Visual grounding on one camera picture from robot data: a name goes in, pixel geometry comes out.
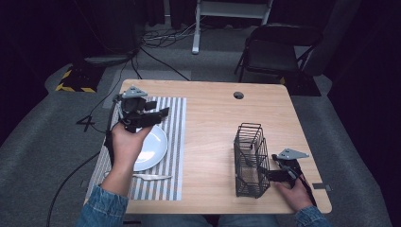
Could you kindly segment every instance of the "human hand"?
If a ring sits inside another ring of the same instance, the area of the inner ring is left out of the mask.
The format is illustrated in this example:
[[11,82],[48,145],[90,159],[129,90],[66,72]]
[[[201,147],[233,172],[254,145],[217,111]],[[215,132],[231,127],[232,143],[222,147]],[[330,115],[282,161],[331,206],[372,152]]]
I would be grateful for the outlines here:
[[143,128],[137,133],[126,131],[124,125],[117,123],[112,129],[114,165],[132,168],[142,150],[144,140],[152,127]]
[[295,185],[292,189],[288,189],[282,183],[278,182],[275,182],[274,185],[284,196],[289,206],[296,212],[313,205],[309,195],[306,192],[306,188],[299,178],[295,181]]
[[137,133],[131,133],[126,131],[121,123],[113,127],[114,162],[112,170],[101,185],[103,189],[121,196],[128,195],[133,165],[151,129],[152,127],[147,127]]

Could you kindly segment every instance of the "gray carpet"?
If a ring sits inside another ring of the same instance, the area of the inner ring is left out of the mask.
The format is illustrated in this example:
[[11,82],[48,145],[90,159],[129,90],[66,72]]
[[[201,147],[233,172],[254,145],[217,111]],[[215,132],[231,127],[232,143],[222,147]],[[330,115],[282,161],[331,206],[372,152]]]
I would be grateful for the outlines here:
[[[146,50],[175,69],[190,72],[192,80],[236,82],[233,72],[249,32],[208,30],[202,33],[197,56],[191,54],[190,37],[169,48]],[[141,70],[170,71],[142,51],[137,58]],[[48,78],[45,87],[49,95],[0,148],[0,226],[45,226],[50,202],[62,181],[101,148],[104,134],[92,128],[84,132],[76,122],[100,103],[93,111],[93,121],[98,130],[104,131],[109,110],[102,108],[101,100],[109,93],[122,65],[106,69],[95,94],[56,92],[67,68]],[[328,192],[333,211],[327,217],[334,226],[392,226],[380,188],[326,96],[330,80],[325,76],[315,80],[322,96],[291,99],[323,181],[334,189]],[[277,81],[247,74],[244,82]],[[51,226],[75,224],[95,164],[96,159],[89,162],[64,186],[53,208]],[[282,226],[294,226],[292,215],[278,218]]]

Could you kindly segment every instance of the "metal wire basket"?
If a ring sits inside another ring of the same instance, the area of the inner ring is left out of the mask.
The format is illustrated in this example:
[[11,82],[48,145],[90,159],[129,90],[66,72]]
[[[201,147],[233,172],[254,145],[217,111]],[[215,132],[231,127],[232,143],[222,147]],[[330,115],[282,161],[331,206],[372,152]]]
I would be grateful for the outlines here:
[[234,141],[235,192],[259,198],[270,187],[269,155],[260,124],[242,123]]

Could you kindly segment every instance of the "forearm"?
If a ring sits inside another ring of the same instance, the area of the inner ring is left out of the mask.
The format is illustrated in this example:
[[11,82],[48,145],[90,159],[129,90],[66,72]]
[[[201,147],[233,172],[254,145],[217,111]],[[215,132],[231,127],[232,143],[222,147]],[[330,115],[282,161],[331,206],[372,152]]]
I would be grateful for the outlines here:
[[101,187],[116,195],[127,197],[130,191],[132,172],[132,166],[114,165]]
[[298,227],[331,227],[332,225],[322,215],[316,206],[308,206],[295,215]]

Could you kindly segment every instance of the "chair leg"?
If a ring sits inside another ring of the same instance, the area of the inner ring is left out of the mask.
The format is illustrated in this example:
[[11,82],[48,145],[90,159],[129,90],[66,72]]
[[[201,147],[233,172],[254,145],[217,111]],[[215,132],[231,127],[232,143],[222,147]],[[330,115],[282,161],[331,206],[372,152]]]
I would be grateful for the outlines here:
[[244,53],[242,52],[241,58],[239,59],[239,62],[238,62],[238,64],[236,65],[234,74],[236,74],[236,71],[238,70],[238,67],[239,67],[240,65],[242,65],[242,61],[243,61],[243,60],[244,60]]
[[242,76],[244,76],[244,65],[241,65],[241,72],[240,72],[240,74],[239,74],[239,80],[238,80],[238,82],[241,82],[241,81],[242,81]]

